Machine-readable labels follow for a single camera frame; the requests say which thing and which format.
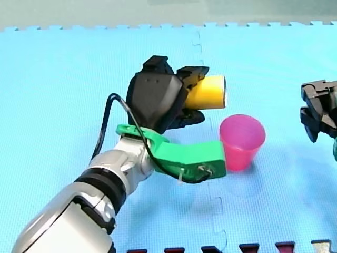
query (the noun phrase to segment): yellow cylinder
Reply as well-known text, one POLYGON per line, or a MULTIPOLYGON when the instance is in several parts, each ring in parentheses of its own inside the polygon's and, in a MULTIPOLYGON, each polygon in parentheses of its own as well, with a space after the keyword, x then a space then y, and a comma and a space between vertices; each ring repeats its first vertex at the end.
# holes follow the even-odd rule
POLYGON ((189 91, 188 109, 220 109, 227 106, 226 79, 222 75, 206 76, 189 91))

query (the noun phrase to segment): wire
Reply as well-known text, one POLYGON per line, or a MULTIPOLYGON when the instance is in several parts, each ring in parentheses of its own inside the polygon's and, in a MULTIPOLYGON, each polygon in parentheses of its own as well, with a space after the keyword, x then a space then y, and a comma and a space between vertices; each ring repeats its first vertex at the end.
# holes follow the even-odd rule
MULTIPOLYGON (((101 151, 101 148, 102 148, 102 145, 103 145, 103 142, 104 142, 104 137, 105 137, 105 132, 106 132, 106 128, 107 128, 107 123, 108 123, 108 120, 109 120, 109 116, 110 116, 110 110, 111 110, 111 107, 112 107, 112 103, 113 101, 117 100, 120 105, 123 107, 123 109, 130 115, 130 117, 132 118, 136 128, 137 128, 137 131, 139 132, 141 138, 142 138, 142 141, 144 143, 144 146, 146 148, 146 151, 148 153, 148 156, 151 158, 151 160, 155 163, 155 165, 158 166, 158 168, 160 168, 164 173, 168 174, 169 176, 175 178, 175 179, 178 179, 179 180, 179 176, 175 175, 174 173, 172 173, 170 170, 166 169, 160 162, 159 160, 153 156, 152 152, 151 152, 151 149, 150 147, 148 146, 147 144, 147 140, 144 136, 144 133, 143 131, 141 130, 141 127, 139 126, 132 110, 130 109, 130 107, 126 104, 126 102, 122 99, 121 96, 119 96, 118 94, 116 93, 112 93, 108 96, 107 100, 106 100, 106 105, 105 105, 105 110, 104 110, 104 115, 103 115, 103 121, 102 121, 102 126, 101 126, 101 131, 100 131, 100 135, 98 137, 98 141, 97 141, 97 144, 96 144, 96 147, 94 149, 94 152, 93 152, 93 155, 91 157, 91 160, 97 156, 100 151, 101 151)), ((198 180, 182 180, 183 182, 185 183, 201 183, 205 180, 207 180, 209 177, 211 176, 210 173, 202 176, 200 179, 198 180)))

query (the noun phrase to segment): floor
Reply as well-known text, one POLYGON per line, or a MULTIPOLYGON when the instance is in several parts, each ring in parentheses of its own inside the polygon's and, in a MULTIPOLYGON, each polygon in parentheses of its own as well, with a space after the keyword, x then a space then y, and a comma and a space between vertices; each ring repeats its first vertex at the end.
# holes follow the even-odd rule
POLYGON ((0 0, 0 30, 36 25, 328 23, 337 20, 336 9, 337 0, 0 0))

